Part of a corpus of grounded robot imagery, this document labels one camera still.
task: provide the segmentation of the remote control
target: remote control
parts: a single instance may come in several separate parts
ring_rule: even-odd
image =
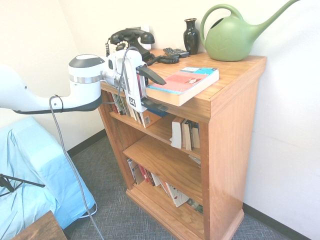
[[[179,48],[177,48],[177,49],[175,49],[173,51],[175,51],[177,54],[179,54],[180,58],[186,58],[186,57],[189,56],[189,52],[188,51],[183,51],[183,50],[181,50]]]
[[[167,47],[163,49],[165,55],[169,56],[169,57],[174,57],[174,58],[178,58],[179,57],[179,53],[175,52],[171,47]]]
[[[172,49],[171,47],[167,47],[167,48],[164,48],[163,51],[169,57],[186,58],[189,56],[189,52],[183,51],[182,49],[179,49],[179,48]]]

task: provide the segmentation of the bookshelf shelf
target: bookshelf shelf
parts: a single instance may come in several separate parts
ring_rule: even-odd
[[[167,222],[166,228],[180,239],[204,239],[204,217],[187,204],[176,207],[161,186],[153,187],[144,181],[126,193],[158,222]]]
[[[164,54],[160,49],[151,52]],[[263,56],[248,56],[222,62],[202,52],[176,64],[149,66],[163,78],[185,67],[219,68],[220,78],[182,106],[161,102],[169,114],[147,128],[132,117],[114,113],[110,105],[99,107],[126,194],[175,238],[231,240],[240,225],[257,89],[266,61]],[[107,92],[118,92],[106,83],[101,84],[101,90],[104,102],[108,101]],[[175,116],[199,124],[200,149],[170,146]],[[201,168],[188,155],[201,159]],[[136,185],[128,158],[202,204],[203,215],[186,203],[176,207],[161,187],[147,182]]]
[[[146,135],[124,150],[123,154],[203,204],[201,169],[184,152]]]
[[[127,116],[127,115],[120,115],[118,113],[115,113],[111,111],[109,113],[111,117],[128,124],[132,126],[133,128],[148,134],[155,139],[158,139],[168,145],[171,144],[170,138],[172,137],[172,121],[175,119],[175,115],[167,114],[158,121],[156,121],[151,126],[144,128],[142,124],[139,124],[133,117]],[[187,154],[190,154],[198,159],[201,159],[200,156],[200,148],[194,148],[192,151],[186,150],[185,147],[179,149],[180,151],[183,151]]]

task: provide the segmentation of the black baseboard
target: black baseboard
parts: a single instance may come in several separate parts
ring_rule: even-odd
[[[86,148],[90,147],[92,144],[98,142],[99,140],[103,139],[107,136],[106,130],[103,129],[97,132],[95,135],[89,137],[88,139],[84,140],[83,142],[79,143],[77,146],[71,148],[68,152],[69,156],[72,158],[75,155],[81,153]]]
[[[273,218],[265,215],[264,213],[254,209],[253,207],[243,204],[243,211],[246,215],[250,216],[251,218],[257,220],[258,222],[268,226],[272,230],[276,231],[277,233],[283,235],[284,237],[291,239],[291,240],[311,240],[310,238],[303,236],[299,232],[293,230],[292,228],[274,220]]]
[[[95,135],[79,143],[77,146],[71,148],[67,152],[69,156],[72,158],[106,136],[106,130],[103,129],[97,132]],[[310,238],[300,234],[299,232],[291,229],[290,227],[282,224],[281,222],[278,222],[277,220],[274,220],[273,218],[265,215],[264,213],[254,209],[253,207],[245,203],[243,204],[243,211],[246,215],[266,225],[267,227],[271,228],[272,230],[276,231],[277,233],[283,235],[284,237],[290,240],[311,240]]]

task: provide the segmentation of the gray carpet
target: gray carpet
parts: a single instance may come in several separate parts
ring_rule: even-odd
[[[175,240],[126,195],[126,185],[107,137],[72,158],[98,209],[93,218],[105,240]],[[72,240],[99,240],[90,219],[65,230]],[[245,215],[232,240],[286,240]]]

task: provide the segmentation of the light blue cloth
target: light blue cloth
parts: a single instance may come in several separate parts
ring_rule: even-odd
[[[86,212],[62,147],[31,116],[0,129],[0,174],[45,185],[23,183],[0,197],[0,240],[10,240],[50,210],[63,229]],[[79,178],[90,209],[95,200]],[[14,188],[20,183],[10,182]],[[0,195],[6,192],[0,187]]]

